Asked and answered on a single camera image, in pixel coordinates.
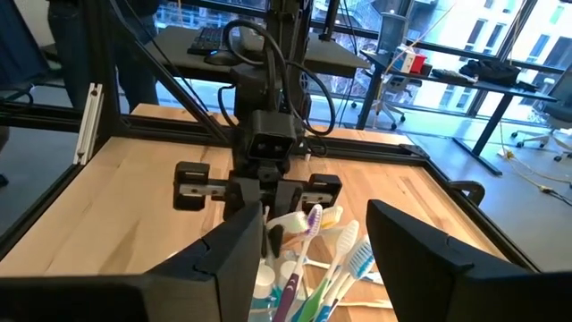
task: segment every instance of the dark pants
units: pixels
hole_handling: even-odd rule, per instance
[[[92,77],[81,12],[74,4],[51,2],[47,20],[62,63],[63,81],[71,104],[76,109],[83,109]],[[154,37],[156,28],[153,16],[141,17],[141,20],[145,30]],[[134,18],[125,17],[125,21],[139,41],[145,44],[150,40]],[[139,103],[158,104],[156,79],[153,73],[138,61],[121,41],[114,41],[114,59],[119,74],[119,84],[125,92],[130,111]]]

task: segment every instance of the desk leg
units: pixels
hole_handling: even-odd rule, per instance
[[[364,99],[364,104],[361,106],[361,112],[357,119],[356,130],[364,130],[366,127],[367,117],[369,116],[369,111],[372,110],[372,104],[374,103],[375,96],[379,91],[379,87],[382,85],[382,69],[375,67],[374,75],[372,80],[369,82],[369,87],[367,88],[366,98]]]
[[[481,163],[481,165],[483,165],[487,170],[489,170],[489,172],[491,172],[494,175],[502,175],[502,171],[497,169],[484,157],[481,157],[481,152],[483,152],[483,148],[491,138],[494,129],[496,129],[497,125],[501,121],[502,116],[507,111],[507,108],[509,108],[512,98],[513,97],[510,94],[505,94],[502,97],[499,105],[497,106],[497,109],[494,111],[494,113],[491,116],[491,119],[484,127],[483,133],[479,137],[479,140],[476,142],[474,148],[470,148],[462,140],[453,138],[453,142],[457,143],[461,148],[463,148],[468,154],[470,154],[473,158],[475,158],[479,163]]]

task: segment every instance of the computer keyboard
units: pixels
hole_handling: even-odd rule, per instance
[[[460,72],[455,72],[451,70],[433,69],[431,71],[431,74],[436,78],[452,82],[475,84],[477,81],[477,79],[468,77]]]
[[[223,27],[221,28],[203,28],[190,44],[187,54],[191,55],[208,55],[215,50],[226,50],[223,44]]]

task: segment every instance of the desk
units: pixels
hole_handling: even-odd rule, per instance
[[[374,64],[374,75],[372,76],[372,81],[369,84],[369,88],[367,89],[366,99],[364,100],[364,104],[362,106],[361,113],[357,120],[357,129],[363,130],[366,127],[367,117],[369,116],[369,112],[372,108],[372,104],[374,102],[375,96],[377,95],[379,88],[382,84],[382,74],[387,69],[387,66],[391,62],[391,58],[389,55],[378,55],[371,52],[361,51],[361,54],[364,55],[367,60]],[[497,169],[494,165],[489,163],[484,157],[481,157],[481,152],[483,152],[483,148],[486,143],[489,141],[494,129],[497,127],[497,124],[501,121],[502,116],[509,108],[509,104],[512,101],[513,97],[527,97],[532,99],[538,99],[547,102],[556,102],[558,99],[554,97],[550,97],[543,93],[538,92],[529,92],[522,89],[515,89],[506,86],[501,86],[497,84],[492,84],[486,81],[478,81],[475,84],[466,84],[466,83],[456,83],[451,82],[450,80],[443,80],[436,78],[434,76],[424,76],[421,74],[414,74],[414,73],[406,73],[406,72],[398,72],[396,70],[390,70],[389,73],[402,76],[411,79],[417,79],[422,81],[435,81],[444,84],[451,84],[457,86],[463,86],[471,89],[482,89],[491,92],[501,93],[504,94],[502,99],[500,100],[499,105],[494,110],[489,122],[484,127],[483,133],[479,137],[479,140],[476,142],[473,148],[470,148],[465,142],[459,140],[457,138],[453,138],[453,141],[457,143],[460,147],[462,147],[468,154],[470,154],[473,158],[475,158],[481,165],[483,165],[487,170],[489,170],[492,174],[495,175],[502,175],[502,172]]]
[[[169,26],[162,30],[155,42],[161,47],[169,60],[177,67],[183,77],[205,81],[231,82],[231,67],[215,66],[204,62],[203,55],[189,55],[189,48],[200,30]],[[357,68],[369,68],[363,59],[333,41],[322,41],[318,35],[310,33],[304,65],[312,72],[354,78]],[[146,44],[146,49],[173,75],[174,70],[157,51],[153,43]]]
[[[181,109],[140,106],[137,115],[192,120]],[[340,130],[335,136],[407,143],[395,134]],[[231,169],[227,148],[150,140],[111,138],[0,262],[0,276],[140,274],[182,250],[222,221],[223,203],[207,202],[190,213],[172,208],[172,176],[182,161],[206,162],[211,177]],[[502,257],[497,248],[448,197],[423,168],[312,158],[294,160],[287,177],[307,180],[318,171],[339,175],[342,223],[357,219],[366,233],[366,202],[383,199],[460,240]],[[311,259],[329,262],[332,249],[316,238]],[[324,271],[306,267],[311,287]],[[382,286],[359,282],[347,301],[387,299]],[[339,308],[332,321],[396,321],[392,310]]]

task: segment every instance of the toothbrush head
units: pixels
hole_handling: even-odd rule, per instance
[[[322,209],[322,205],[315,204],[312,209],[310,210],[309,215],[307,216],[307,231],[306,237],[316,237],[318,233],[320,233],[320,226],[322,225],[322,215],[324,210]]]
[[[306,214],[303,211],[295,211],[284,216],[276,217],[266,223],[266,229],[271,230],[281,225],[285,233],[305,233],[308,229]]]
[[[356,280],[359,280],[372,270],[374,263],[375,258],[374,252],[372,251],[372,244],[366,236],[366,239],[359,244],[349,259],[349,273]]]
[[[357,220],[350,221],[349,224],[343,228],[343,231],[341,231],[338,237],[338,241],[336,241],[336,256],[338,254],[342,256],[346,255],[351,250],[356,242],[358,233],[359,222]]]
[[[333,206],[324,209],[324,214],[322,215],[322,229],[329,229],[338,224],[342,213],[342,206]]]
[[[348,252],[346,258],[344,259],[343,263],[344,266],[349,267],[349,262],[351,261],[351,258],[354,257],[354,254],[362,247],[364,243],[369,243],[369,236],[367,234],[359,238],[354,244],[354,247],[352,247],[351,250]]]

